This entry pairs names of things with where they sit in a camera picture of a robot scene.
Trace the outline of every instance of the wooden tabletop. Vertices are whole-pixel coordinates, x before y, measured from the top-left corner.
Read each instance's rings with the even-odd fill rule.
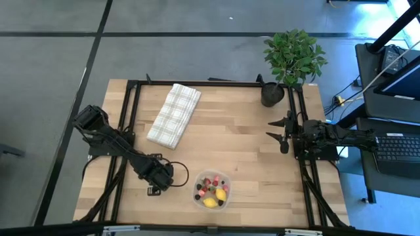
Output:
[[[110,124],[117,126],[127,80],[109,82],[102,108]],[[137,178],[128,165],[119,206],[118,222],[127,224],[176,224],[255,227],[305,227],[306,208],[298,162],[293,147],[280,153],[275,139],[265,132],[282,134],[283,128],[271,127],[289,110],[287,92],[273,108],[260,103],[260,88],[194,87],[201,98],[175,150],[147,141],[146,135],[172,86],[143,85],[134,132],[135,149],[144,153],[162,153],[170,161],[180,161],[190,170],[184,187],[170,187],[158,197],[148,197],[148,183]],[[132,91],[129,111],[134,91]],[[324,120],[317,85],[304,86],[309,119]],[[299,111],[299,100],[295,97]],[[86,169],[74,220],[83,217],[98,200],[110,157],[99,157]],[[317,161],[322,193],[330,207],[348,224],[347,212],[337,170],[326,161]],[[174,184],[185,180],[186,171],[174,165]],[[232,181],[229,204],[221,212],[198,207],[192,200],[194,180],[200,172],[216,169]],[[114,202],[111,196],[106,219]],[[315,198],[314,217],[319,222]]]

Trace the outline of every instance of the red fruit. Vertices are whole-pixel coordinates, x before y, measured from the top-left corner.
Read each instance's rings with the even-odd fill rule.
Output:
[[[209,184],[211,184],[211,181],[208,178],[205,178],[204,181],[203,181],[203,184],[204,185],[209,185]]]

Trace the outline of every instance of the clear plastic bowl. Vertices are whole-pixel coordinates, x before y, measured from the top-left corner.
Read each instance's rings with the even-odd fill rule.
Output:
[[[211,184],[209,184],[207,186],[207,188],[209,187],[214,187],[213,185],[213,180],[215,179],[215,176],[219,176],[219,184],[218,186],[216,186],[216,188],[220,188],[222,189],[223,186],[227,186],[228,187],[228,191],[226,192],[226,200],[225,202],[223,202],[222,206],[217,205],[216,207],[213,208],[208,208],[204,205],[203,200],[210,197],[213,198],[216,203],[219,202],[219,200],[216,198],[215,194],[212,194],[210,191],[206,191],[205,195],[203,197],[200,197],[199,200],[196,200],[195,196],[198,195],[199,190],[197,189],[197,184],[201,184],[203,186],[203,179],[204,178],[208,178],[211,181]],[[192,200],[200,207],[208,209],[208,210],[222,210],[224,209],[230,200],[230,195],[232,193],[232,188],[231,188],[231,183],[230,183],[230,179],[227,175],[217,171],[217,170],[204,170],[203,172],[199,173],[196,177],[196,181],[194,182],[194,186],[193,186],[193,192],[192,192]]]

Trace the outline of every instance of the green plant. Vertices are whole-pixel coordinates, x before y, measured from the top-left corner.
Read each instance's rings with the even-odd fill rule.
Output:
[[[277,75],[278,83],[295,85],[299,78],[303,80],[311,74],[321,76],[321,67],[327,64],[321,54],[325,54],[320,45],[316,44],[316,38],[301,30],[294,29],[286,33],[276,33],[271,39],[264,41],[270,48],[265,61],[271,64],[272,74]]]

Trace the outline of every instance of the plaid dish towel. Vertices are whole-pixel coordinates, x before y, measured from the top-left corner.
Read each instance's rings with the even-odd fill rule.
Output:
[[[147,139],[175,149],[196,108],[201,92],[174,84],[147,134]]]

